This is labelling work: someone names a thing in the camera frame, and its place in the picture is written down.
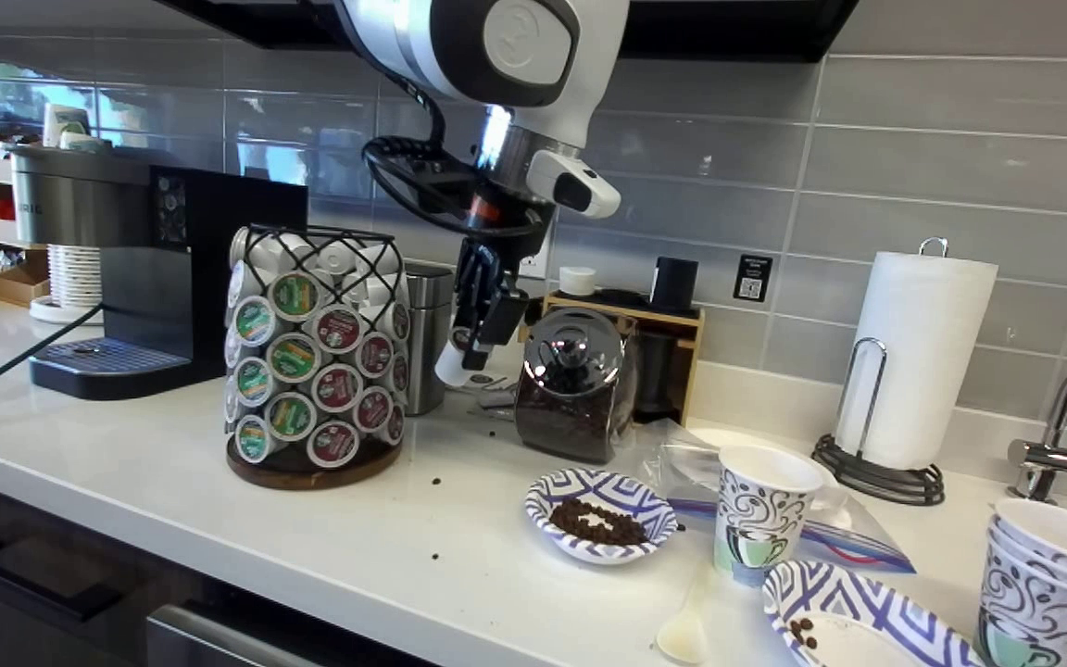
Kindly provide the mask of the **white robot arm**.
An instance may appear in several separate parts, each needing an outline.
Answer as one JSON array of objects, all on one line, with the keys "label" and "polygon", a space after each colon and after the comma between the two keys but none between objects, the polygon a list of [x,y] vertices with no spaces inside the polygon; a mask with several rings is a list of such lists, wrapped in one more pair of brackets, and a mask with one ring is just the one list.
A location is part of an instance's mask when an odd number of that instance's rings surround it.
[{"label": "white robot arm", "polygon": [[464,386],[522,312],[522,259],[558,209],[611,218],[621,192],[582,150],[606,94],[629,0],[332,0],[351,50],[431,112],[425,139],[363,144],[372,177],[464,238],[432,362]]}]

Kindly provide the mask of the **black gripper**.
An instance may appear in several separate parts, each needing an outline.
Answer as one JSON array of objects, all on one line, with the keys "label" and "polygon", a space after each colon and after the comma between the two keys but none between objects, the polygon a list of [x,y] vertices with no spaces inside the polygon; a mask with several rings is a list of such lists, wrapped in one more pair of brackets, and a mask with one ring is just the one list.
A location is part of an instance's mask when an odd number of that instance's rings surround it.
[{"label": "black gripper", "polygon": [[468,209],[468,238],[457,262],[457,324],[473,333],[470,362],[484,367],[527,315],[520,262],[547,233],[553,209],[520,202],[503,190],[479,190]]}]

